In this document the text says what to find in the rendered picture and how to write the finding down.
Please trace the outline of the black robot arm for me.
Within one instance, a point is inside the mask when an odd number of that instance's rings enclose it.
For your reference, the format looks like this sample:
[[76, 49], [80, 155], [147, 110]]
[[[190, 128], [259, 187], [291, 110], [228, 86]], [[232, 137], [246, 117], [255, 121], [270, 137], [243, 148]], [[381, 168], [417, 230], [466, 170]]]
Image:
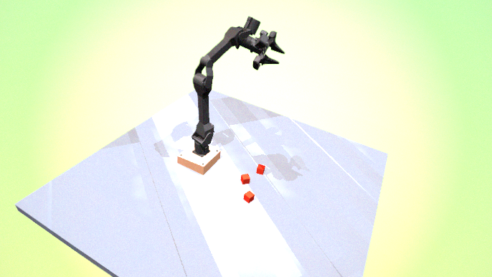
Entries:
[[[200, 58], [199, 64], [194, 71], [192, 82], [197, 92], [199, 122], [195, 132], [191, 136], [194, 140], [194, 150], [192, 153], [200, 157], [210, 152], [208, 145], [211, 144], [214, 135], [214, 125], [209, 122], [209, 93], [212, 90], [214, 77], [213, 64], [231, 47], [239, 49], [239, 46], [241, 46], [248, 49], [249, 43], [253, 38], [251, 36], [256, 34], [260, 23], [259, 20], [248, 16], [244, 27], [230, 27], [224, 34], [223, 40], [205, 56]], [[256, 50], [261, 52], [262, 47], [269, 40], [268, 32], [262, 30], [260, 32], [260, 38], [256, 37], [255, 40], [256, 43], [252, 45]], [[202, 74], [204, 67], [206, 68], [207, 76]]]

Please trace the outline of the red cube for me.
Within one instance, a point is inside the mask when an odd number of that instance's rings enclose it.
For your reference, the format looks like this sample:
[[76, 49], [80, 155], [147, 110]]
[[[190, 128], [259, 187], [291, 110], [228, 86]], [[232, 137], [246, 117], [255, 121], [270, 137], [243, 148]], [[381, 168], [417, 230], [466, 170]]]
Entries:
[[241, 175], [241, 182], [242, 184], [249, 184], [250, 183], [250, 177], [248, 174], [242, 174]]
[[263, 166], [261, 164], [258, 164], [257, 172], [256, 173], [263, 175], [264, 171], [265, 171], [265, 166]]
[[251, 191], [248, 191], [244, 194], [244, 199], [247, 203], [250, 203], [251, 201], [254, 200], [254, 197], [255, 195], [251, 192]]

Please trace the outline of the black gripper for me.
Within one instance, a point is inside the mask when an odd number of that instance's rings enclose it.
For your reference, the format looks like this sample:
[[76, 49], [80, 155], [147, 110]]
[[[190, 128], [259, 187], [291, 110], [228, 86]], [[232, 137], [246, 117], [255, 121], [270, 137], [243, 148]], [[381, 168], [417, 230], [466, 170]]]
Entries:
[[258, 55], [256, 55], [255, 59], [253, 60], [253, 68], [258, 70], [259, 67], [260, 67], [260, 63], [261, 65], [265, 65], [265, 64], [279, 64], [280, 62], [278, 62], [277, 60], [271, 58], [271, 57], [268, 57], [265, 53], [267, 51], [267, 49], [270, 47], [271, 50], [274, 50], [276, 52], [280, 52], [280, 53], [283, 53], [285, 54], [285, 52], [277, 45], [276, 43], [276, 36], [277, 36], [277, 32], [275, 31], [272, 31], [270, 34], [269, 34], [269, 40], [267, 41], [267, 44], [262, 47], [262, 51], [258, 51], [256, 50], [252, 44], [255, 44], [256, 43], [256, 40], [255, 38], [252, 38], [250, 43], [249, 43], [249, 46], [248, 46], [248, 49], [250, 50], [250, 52], [255, 52], [257, 53]]

